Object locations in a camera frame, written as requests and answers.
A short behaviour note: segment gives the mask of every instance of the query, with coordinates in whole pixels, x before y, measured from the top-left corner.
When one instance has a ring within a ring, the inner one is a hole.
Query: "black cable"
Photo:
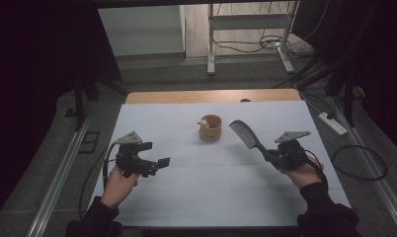
[[[280,42],[282,37],[279,36],[264,36],[266,30],[263,31],[263,35],[260,38],[260,46],[266,49],[276,49],[279,47],[279,45],[274,45],[274,42]]]
[[[322,102],[325,106],[327,106],[327,107],[330,109],[330,111],[332,111],[332,113],[328,113],[328,119],[331,119],[331,118],[334,116],[334,114],[336,113],[335,109],[334,109],[332,106],[330,106],[328,103],[326,103],[324,100],[322,100],[321,98],[319,98],[319,97],[317,97],[317,96],[315,96],[315,95],[312,95],[312,94],[310,94],[310,93],[308,93],[308,92],[303,92],[303,91],[302,91],[302,93],[305,93],[305,94],[307,94],[307,95],[309,95],[309,96],[311,96],[311,97],[313,97],[313,98],[319,100],[319,101]]]
[[[263,2],[260,2],[260,7],[258,8],[257,11],[254,12],[254,14],[257,14],[258,12],[260,12],[262,7],[263,7]]]
[[[310,103],[309,100],[307,100],[307,98],[303,95],[303,93],[301,93],[297,87],[295,86],[296,84],[294,84],[294,89],[299,93],[299,95],[303,98],[303,100],[306,102],[306,104],[312,108],[313,110],[315,110],[319,115],[322,114],[322,112],[320,110],[318,110],[314,105],[312,105],[312,103]]]
[[[273,4],[273,1],[270,1],[269,13],[272,10],[272,4]]]
[[[104,159],[103,162],[103,187],[104,189],[106,188],[107,181],[109,180],[109,159],[110,159],[110,153],[112,153],[113,148],[115,147],[116,143],[113,142],[113,144],[110,146],[109,151],[107,152],[107,156]]]
[[[278,9],[282,13],[282,9],[281,9],[281,5],[279,4],[279,1],[278,1]]]
[[[321,162],[319,161],[318,157],[316,157],[316,155],[310,150],[304,150],[304,151],[309,152],[311,155],[313,155],[313,157],[318,162],[318,166],[317,166],[315,163],[313,163],[309,159],[306,161],[310,166],[313,167],[313,169],[315,169],[315,171],[318,173],[319,177],[321,178],[322,183],[324,183],[326,189],[329,190],[328,179],[327,179],[324,171],[322,170]]]
[[[357,25],[359,24],[360,17],[362,15],[363,14],[359,14],[358,17],[353,18],[352,21],[350,23],[348,23],[349,27],[347,27],[339,36],[337,36],[331,42],[329,42],[329,44],[327,44],[321,48],[317,48],[316,51],[318,52],[318,54],[322,54],[332,47],[340,48],[341,45],[343,45],[344,43],[347,43],[347,37],[350,34],[354,33],[355,29],[357,28]]]
[[[264,48],[263,47],[261,47],[261,48],[259,48],[259,49],[256,49],[256,50],[251,50],[251,51],[245,51],[245,50],[241,50],[241,49],[239,49],[239,48],[236,48],[236,47],[232,47],[232,46],[224,46],[224,45],[220,45],[219,43],[217,43],[217,41],[213,41],[217,46],[219,46],[219,47],[225,47],[225,48],[230,48],[230,49],[233,49],[233,50],[236,50],[236,51],[240,51],[240,52],[245,52],[245,53],[252,53],[252,52],[258,52],[258,51],[261,51],[261,50],[263,50]]]
[[[303,89],[303,88],[313,84],[314,82],[330,75],[331,73],[333,73],[333,72],[335,73],[335,71],[337,69],[342,71],[343,68],[347,67],[348,66],[347,64],[349,64],[349,61],[350,61],[349,58],[351,57],[351,54],[355,50],[355,45],[357,45],[362,34],[365,32],[366,24],[368,24],[368,22],[372,21],[371,19],[373,18],[374,13],[377,11],[377,8],[378,8],[378,6],[373,4],[364,13],[358,14],[358,18],[355,17],[352,20],[352,22],[350,23],[350,26],[339,36],[339,39],[341,39],[342,37],[346,37],[344,40],[335,39],[332,43],[328,44],[324,48],[317,50],[318,53],[321,54],[321,53],[323,53],[324,50],[332,47],[338,41],[345,42],[346,44],[348,44],[348,46],[344,49],[342,49],[342,46],[343,46],[342,44],[335,46],[335,48],[338,48],[339,50],[344,52],[340,55],[338,60],[336,62],[334,62],[334,64],[332,64],[331,66],[325,68],[323,71],[319,72],[317,75],[313,76],[312,78],[303,82],[301,85],[299,85],[297,87],[300,89]],[[353,38],[350,40],[350,43],[347,43],[346,39],[349,34],[353,34],[354,36],[352,36]]]
[[[260,40],[259,40],[259,43],[261,43],[261,40],[263,40],[265,33],[266,33],[266,29],[263,30],[263,33],[261,34],[261,37],[260,37]]]
[[[289,41],[286,43],[287,51],[289,55],[295,59],[301,59],[301,58],[312,58],[314,55],[305,53],[305,52],[295,52],[293,48],[291,48],[291,44]]]
[[[220,7],[222,6],[222,4],[221,3],[219,3],[219,8],[217,8],[217,13],[216,13],[216,15],[219,15],[219,11],[220,11]]]
[[[316,70],[318,70],[324,63],[321,61],[317,67],[315,67],[312,71],[306,72],[303,76],[309,76],[310,74],[314,73]]]
[[[82,197],[84,195],[84,190],[87,185],[88,179],[90,178],[91,173],[94,171],[94,168],[96,167],[98,161],[104,156],[104,153],[106,153],[106,151],[107,151],[107,147],[98,156],[98,158],[94,162],[93,166],[91,167],[90,171],[88,172],[87,177],[85,178],[84,185],[82,186],[82,189],[81,189],[81,195],[79,196],[79,204],[78,204],[79,220],[82,220],[82,217],[84,215],[84,213],[82,213]]]
[[[310,33],[308,36],[306,36],[305,38],[303,38],[301,41],[308,40],[308,39],[319,29],[319,26],[321,25],[321,23],[322,23],[322,21],[323,21],[323,19],[324,19],[324,17],[325,17],[325,13],[327,12],[329,2],[330,2],[330,0],[327,0],[327,3],[326,3],[325,8],[324,8],[324,11],[323,11],[323,13],[322,13],[321,18],[320,18],[319,21],[318,21],[318,25],[316,26],[316,28],[312,31],[312,33]]]
[[[260,44],[259,42],[251,42],[251,41],[218,41],[218,43],[247,43],[247,44]]]
[[[279,87],[279,86],[282,86],[282,85],[284,85],[284,84],[286,84],[286,83],[289,83],[289,82],[291,82],[291,83],[290,83],[290,86],[293,85],[293,83],[294,83],[295,81],[297,81],[299,78],[301,78],[301,77],[307,72],[307,70],[309,70],[309,68],[311,68],[311,67],[315,64],[315,62],[316,62],[317,60],[318,60],[318,58],[317,58],[316,56],[313,57],[313,58],[311,58],[311,59],[306,63],[306,65],[305,65],[302,69],[300,69],[300,71],[298,71],[296,74],[294,74],[291,78],[287,79],[286,81],[274,85],[274,86],[272,87],[272,89],[275,89],[275,88],[277,88],[277,87]]]
[[[337,158],[337,154],[338,154],[340,151],[342,151],[342,150],[344,150],[344,149],[347,149],[347,148],[350,148],[350,147],[365,149],[365,150],[370,151],[371,153],[373,153],[377,158],[379,158],[378,160],[382,163],[383,169],[384,169],[383,173],[382,173],[381,175],[379,175],[378,177],[375,177],[375,178],[361,177],[361,176],[358,176],[358,175],[351,174],[351,173],[349,173],[349,172],[347,172],[347,171],[345,171],[345,170],[343,170],[343,169],[341,169],[341,168],[335,166],[335,165],[334,165],[334,160]],[[331,158],[331,162],[332,162],[332,165],[334,166],[334,168],[335,168],[336,170],[338,170],[338,171],[342,172],[343,174],[348,175],[348,176],[350,176],[350,177],[352,177],[352,178],[355,178],[355,179],[369,180],[369,181],[377,181],[377,180],[383,179],[383,178],[387,175],[387,165],[386,165],[386,162],[383,160],[383,158],[382,158],[379,154],[377,154],[375,151],[373,151],[372,149],[367,148],[367,147],[365,147],[365,146],[360,146],[360,145],[346,145],[346,146],[343,146],[343,147],[341,147],[340,149],[338,149],[338,150],[334,153],[334,155],[333,155],[332,158]]]

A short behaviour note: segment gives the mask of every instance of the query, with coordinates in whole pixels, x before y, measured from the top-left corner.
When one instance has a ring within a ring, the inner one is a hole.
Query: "dark curtain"
[[[385,1],[354,56],[363,107],[397,146],[397,0]]]
[[[0,1],[0,209],[87,71],[121,80],[94,6]]]

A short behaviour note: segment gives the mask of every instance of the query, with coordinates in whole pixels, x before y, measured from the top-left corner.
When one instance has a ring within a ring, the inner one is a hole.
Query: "floor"
[[[252,5],[252,7],[248,8],[248,11],[251,13],[257,11],[258,6]],[[227,4],[220,8],[220,13],[222,11],[224,14],[229,14],[231,11],[236,13],[238,10],[236,5],[233,5],[231,10],[230,5]],[[258,40],[259,36],[257,31],[255,39]],[[118,63],[123,81],[118,83],[118,85],[132,92],[259,89],[272,88],[291,77],[284,73],[282,63],[275,53],[263,55],[247,54],[234,57],[229,56],[234,53],[230,51],[216,50],[216,53],[220,54],[216,60],[216,74],[212,77],[206,75],[206,60],[203,57],[206,54],[206,46],[204,46],[204,50],[202,50],[202,47],[201,49],[198,48],[195,53],[192,50],[192,54],[187,59],[179,55],[120,57],[118,58]],[[296,71],[302,69],[307,61],[307,59],[292,59]],[[323,65],[320,63],[316,70],[322,68]],[[328,78],[313,84],[305,90],[305,92],[321,98],[321,100],[318,100],[308,94],[304,94],[308,103],[317,110],[329,110],[329,107],[323,102],[331,106],[331,102],[323,91],[327,82]],[[91,121],[88,124],[87,131],[100,132],[98,145],[92,154],[79,153],[75,156],[67,179],[59,191],[57,201],[53,204],[51,216],[46,220],[46,227],[42,232],[42,236],[64,236],[66,224],[70,220],[78,219],[80,202],[82,203],[82,208],[89,205],[96,181],[95,177],[98,176],[101,169],[101,162],[98,162],[99,155],[110,143],[114,124],[119,114],[119,107],[125,101],[125,96],[102,84],[97,84],[97,86],[101,92],[100,100],[96,102],[85,101],[85,105],[93,105]],[[397,196],[397,148],[368,117],[360,104],[361,100],[362,97],[358,97],[354,103],[356,124],[354,129],[363,140],[365,146],[385,158],[388,166],[388,175],[385,180]],[[50,187],[53,176],[75,136],[75,118],[64,117],[69,108],[74,108],[73,92],[63,95],[57,101],[56,117],[44,138],[44,142],[40,145],[40,149],[25,176],[0,212],[0,236],[27,236],[39,211],[40,204]],[[337,136],[317,118],[318,112],[311,107],[309,108],[330,158],[339,148],[353,144],[350,137]],[[79,147],[79,150],[89,150],[91,148],[90,144],[83,144]],[[365,175],[364,165],[360,162],[360,154],[356,149],[349,149],[341,153],[337,158],[336,165],[355,174]],[[94,172],[90,176],[89,171],[92,167]],[[397,237],[397,225],[392,213],[377,191],[377,183],[353,179],[341,172],[337,172],[337,174],[350,204],[360,218],[360,223],[357,227],[358,232],[364,237]],[[87,184],[85,189],[82,190],[85,181],[87,181]],[[235,234],[234,236],[262,236],[261,233],[250,234],[249,232]],[[148,236],[148,232],[145,230],[127,229],[124,231],[123,236]]]

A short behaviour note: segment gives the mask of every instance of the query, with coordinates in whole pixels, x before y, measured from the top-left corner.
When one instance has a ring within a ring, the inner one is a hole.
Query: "small wooden bowl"
[[[222,119],[216,115],[207,115],[201,120],[207,120],[209,128],[200,126],[198,130],[199,137],[205,141],[216,141],[220,138],[222,132]]]

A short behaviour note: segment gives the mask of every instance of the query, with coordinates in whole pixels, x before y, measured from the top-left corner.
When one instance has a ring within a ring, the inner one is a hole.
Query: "table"
[[[142,97],[149,100],[138,104]],[[244,97],[255,102],[238,103]],[[254,128],[266,148],[276,148],[274,140],[285,130],[309,130],[312,134],[299,142],[324,163],[332,200],[350,206],[304,101],[291,89],[133,93],[127,102],[121,106],[112,141],[135,130],[144,142],[153,142],[140,158],[157,161],[170,156],[171,164],[156,176],[139,179],[119,207],[117,221],[124,226],[296,226],[305,201],[287,176],[258,150],[248,150],[228,127],[235,119]],[[216,142],[199,139],[197,121],[206,114],[222,117],[222,136]],[[115,148],[111,158],[116,154]],[[102,191],[100,175],[93,197]]]

